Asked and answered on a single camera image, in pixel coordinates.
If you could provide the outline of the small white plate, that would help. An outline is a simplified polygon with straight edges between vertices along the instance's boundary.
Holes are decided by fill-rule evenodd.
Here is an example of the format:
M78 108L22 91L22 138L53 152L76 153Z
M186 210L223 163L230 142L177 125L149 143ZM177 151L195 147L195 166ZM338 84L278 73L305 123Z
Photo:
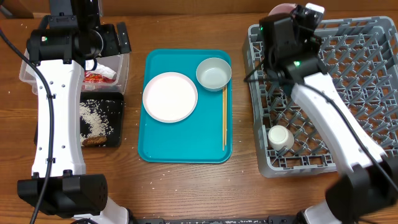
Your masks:
M295 8L297 4L295 3L282 3L274 7L269 13L268 16L272 16L275 14L290 14Z

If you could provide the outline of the white napkin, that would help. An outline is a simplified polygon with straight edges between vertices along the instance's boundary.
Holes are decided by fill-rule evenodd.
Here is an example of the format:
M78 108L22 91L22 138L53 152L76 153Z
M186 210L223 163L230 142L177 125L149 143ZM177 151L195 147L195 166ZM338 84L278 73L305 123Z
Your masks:
M113 69L98 63L96 60L86 60L85 68L85 72L99 73L110 79L113 79L117 74Z

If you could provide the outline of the red snack wrapper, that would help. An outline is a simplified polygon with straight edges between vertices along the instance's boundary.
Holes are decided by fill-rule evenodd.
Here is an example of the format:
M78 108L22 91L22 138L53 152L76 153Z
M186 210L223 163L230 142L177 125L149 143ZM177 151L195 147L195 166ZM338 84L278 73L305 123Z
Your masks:
M86 72L84 83L113 83L115 79L107 78L106 76L99 73Z

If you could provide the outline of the large white plate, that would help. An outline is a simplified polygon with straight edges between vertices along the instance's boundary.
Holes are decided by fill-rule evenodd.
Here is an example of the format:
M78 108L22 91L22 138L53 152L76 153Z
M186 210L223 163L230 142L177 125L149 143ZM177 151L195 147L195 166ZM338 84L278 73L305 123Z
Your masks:
M198 91L187 76L165 72L152 78L144 88L146 112L163 123L176 123L189 117L198 102Z

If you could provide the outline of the white rice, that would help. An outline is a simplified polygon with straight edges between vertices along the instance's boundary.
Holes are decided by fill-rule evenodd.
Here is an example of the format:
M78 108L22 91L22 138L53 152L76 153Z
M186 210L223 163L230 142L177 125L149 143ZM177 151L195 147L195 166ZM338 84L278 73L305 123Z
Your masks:
M80 118L84 130L80 133L80 141L95 136L109 136L113 128L109 124L105 110L101 109L101 101L86 100L80 102Z

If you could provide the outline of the grey bowl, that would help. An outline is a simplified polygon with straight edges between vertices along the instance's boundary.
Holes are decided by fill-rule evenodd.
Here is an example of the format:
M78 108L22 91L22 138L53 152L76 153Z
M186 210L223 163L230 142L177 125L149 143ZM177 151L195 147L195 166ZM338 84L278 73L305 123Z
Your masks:
M222 90L229 83L231 76L231 66L221 58L207 58L196 69L199 84L208 91Z

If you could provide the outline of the brown food scrap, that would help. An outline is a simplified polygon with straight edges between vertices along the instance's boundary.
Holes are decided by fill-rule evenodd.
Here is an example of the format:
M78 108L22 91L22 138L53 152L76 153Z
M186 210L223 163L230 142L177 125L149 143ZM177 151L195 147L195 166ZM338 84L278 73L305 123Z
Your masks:
M99 146L104 144L107 141L106 136L95 136L95 137L90 137L85 139L82 142L82 145L85 147L93 147L93 146Z

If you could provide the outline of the wooden chopstick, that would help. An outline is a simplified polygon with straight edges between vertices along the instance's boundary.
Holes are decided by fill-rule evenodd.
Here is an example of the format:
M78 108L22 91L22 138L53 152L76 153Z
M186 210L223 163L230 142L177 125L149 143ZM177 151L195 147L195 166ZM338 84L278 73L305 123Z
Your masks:
M227 142L227 132L228 132L228 128L227 128L227 126L228 126L228 86L226 85L225 86L225 106L226 106L226 111L225 111L225 121L226 121L226 124L225 124L225 147L226 147L226 142Z
M224 151L224 148L225 148L225 124L226 124L226 121L225 121L225 111L226 111L226 106L225 106L225 87L223 88L223 91L222 91L222 106L223 106L223 113L222 113L222 125L223 125L223 129L222 129L222 131L223 131L223 133L222 133L222 150Z

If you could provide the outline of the white cup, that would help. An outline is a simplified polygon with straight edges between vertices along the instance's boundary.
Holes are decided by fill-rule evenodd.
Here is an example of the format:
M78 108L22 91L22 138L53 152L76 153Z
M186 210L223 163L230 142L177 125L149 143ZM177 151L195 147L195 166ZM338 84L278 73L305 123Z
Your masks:
M284 147L290 149L294 145L294 136L291 131L281 125L270 128L267 134L269 145L272 149L279 151Z

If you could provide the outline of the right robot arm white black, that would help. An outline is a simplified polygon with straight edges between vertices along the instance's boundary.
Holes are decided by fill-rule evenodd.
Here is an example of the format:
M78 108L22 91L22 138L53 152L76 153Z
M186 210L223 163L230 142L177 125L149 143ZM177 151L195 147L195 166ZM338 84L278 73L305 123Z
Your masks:
M299 223L356 223L397 202L397 159L359 125L340 98L318 56L315 29L324 8L279 4L260 20L264 72L304 110L331 152L340 175L318 205L298 215Z

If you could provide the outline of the grey dishwasher rack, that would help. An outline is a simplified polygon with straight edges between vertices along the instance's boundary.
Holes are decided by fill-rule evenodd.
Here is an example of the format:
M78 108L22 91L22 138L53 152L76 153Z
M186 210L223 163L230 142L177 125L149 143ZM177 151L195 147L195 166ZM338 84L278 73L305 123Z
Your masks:
M397 29L391 18L324 20L319 57L335 88L363 129L386 151L397 155ZM305 112L259 68L263 38L253 24L243 44L246 73L251 75L254 139L259 172L267 178L333 172L332 156ZM267 138L271 127L292 132L294 145L276 151Z

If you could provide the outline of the clear plastic bin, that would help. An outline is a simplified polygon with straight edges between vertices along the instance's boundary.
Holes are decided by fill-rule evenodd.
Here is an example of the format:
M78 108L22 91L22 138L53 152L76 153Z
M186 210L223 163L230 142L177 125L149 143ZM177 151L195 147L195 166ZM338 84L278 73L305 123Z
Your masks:
M37 94L33 69L24 61L21 63L19 79L32 86ZM129 74L129 54L97 58L96 70L85 72L81 91L120 92L124 94Z

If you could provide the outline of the black plastic tray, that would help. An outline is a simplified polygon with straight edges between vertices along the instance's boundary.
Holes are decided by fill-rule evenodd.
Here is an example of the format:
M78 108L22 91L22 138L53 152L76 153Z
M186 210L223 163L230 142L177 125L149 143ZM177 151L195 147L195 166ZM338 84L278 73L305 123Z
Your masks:
M80 98L80 141L104 136L102 147L121 144L124 96L118 92L83 92Z

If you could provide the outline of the teal serving tray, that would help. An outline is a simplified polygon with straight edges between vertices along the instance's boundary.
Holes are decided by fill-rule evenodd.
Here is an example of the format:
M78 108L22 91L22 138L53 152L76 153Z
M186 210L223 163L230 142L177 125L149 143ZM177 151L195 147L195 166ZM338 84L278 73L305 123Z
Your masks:
M163 123L141 110L137 151L147 162L219 164L232 154L232 90L228 85L228 127L223 136L223 97L221 91L204 89L196 78L197 66L207 58L230 56L214 49L157 49L146 58L144 85L164 72L187 76L198 90L193 113L177 123Z

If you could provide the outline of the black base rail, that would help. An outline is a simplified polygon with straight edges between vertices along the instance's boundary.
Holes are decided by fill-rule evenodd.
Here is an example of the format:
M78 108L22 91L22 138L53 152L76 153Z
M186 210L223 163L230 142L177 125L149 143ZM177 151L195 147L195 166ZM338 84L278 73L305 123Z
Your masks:
M266 218L232 218L232 219L182 219L165 220L163 218L133 218L133 224L299 224L302 221L296 215L274 215Z

